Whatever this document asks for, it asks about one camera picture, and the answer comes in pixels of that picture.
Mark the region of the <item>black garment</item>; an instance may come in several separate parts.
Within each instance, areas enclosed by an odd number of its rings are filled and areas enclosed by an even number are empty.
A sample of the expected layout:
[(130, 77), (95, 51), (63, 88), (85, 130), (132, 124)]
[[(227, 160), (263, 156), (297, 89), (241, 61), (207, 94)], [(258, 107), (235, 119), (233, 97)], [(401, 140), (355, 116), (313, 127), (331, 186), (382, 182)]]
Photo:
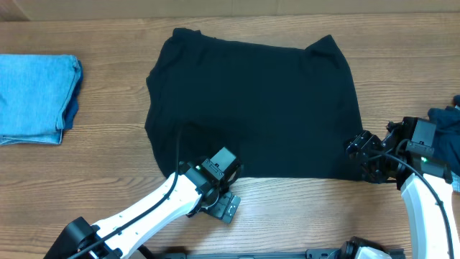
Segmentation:
[(363, 178), (344, 152), (362, 130), (357, 94), (330, 35), (297, 49), (177, 28), (146, 83), (145, 129), (165, 175), (226, 148), (245, 177)]

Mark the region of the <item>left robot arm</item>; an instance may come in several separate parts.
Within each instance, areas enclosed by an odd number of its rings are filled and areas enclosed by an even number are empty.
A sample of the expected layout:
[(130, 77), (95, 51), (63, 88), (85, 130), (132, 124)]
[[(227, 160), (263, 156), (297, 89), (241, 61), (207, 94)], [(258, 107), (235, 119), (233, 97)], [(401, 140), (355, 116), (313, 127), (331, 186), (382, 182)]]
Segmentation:
[(197, 163), (180, 162), (160, 187), (118, 214), (94, 224), (74, 219), (45, 259), (130, 258), (169, 223), (199, 212), (229, 224), (241, 202), (229, 188), (242, 170), (242, 163), (226, 148)]

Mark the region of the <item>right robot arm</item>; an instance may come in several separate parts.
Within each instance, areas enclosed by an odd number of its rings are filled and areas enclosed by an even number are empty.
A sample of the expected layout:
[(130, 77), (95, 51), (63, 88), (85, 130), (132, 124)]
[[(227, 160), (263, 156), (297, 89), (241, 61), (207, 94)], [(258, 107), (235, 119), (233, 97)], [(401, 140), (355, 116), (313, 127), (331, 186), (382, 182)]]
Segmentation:
[(436, 125), (417, 117), (389, 122), (380, 140), (363, 131), (344, 149), (369, 183), (395, 183), (408, 213), (414, 258), (458, 258), (459, 234), (452, 209), (453, 176), (434, 157)]

